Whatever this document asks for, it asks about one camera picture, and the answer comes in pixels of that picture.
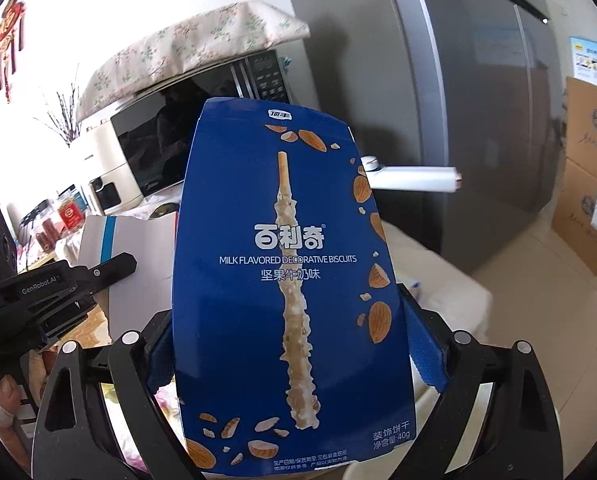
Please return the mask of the person's left hand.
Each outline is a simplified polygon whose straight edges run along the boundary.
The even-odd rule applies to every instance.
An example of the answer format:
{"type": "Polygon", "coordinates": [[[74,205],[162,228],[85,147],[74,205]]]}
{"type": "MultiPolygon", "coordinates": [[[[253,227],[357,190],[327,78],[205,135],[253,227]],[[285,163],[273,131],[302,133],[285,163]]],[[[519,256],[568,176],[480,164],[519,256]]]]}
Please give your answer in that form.
{"type": "Polygon", "coordinates": [[[26,379],[0,379],[0,441],[14,460],[30,469],[37,412],[49,373],[41,353],[31,351],[23,360],[26,379]]]}

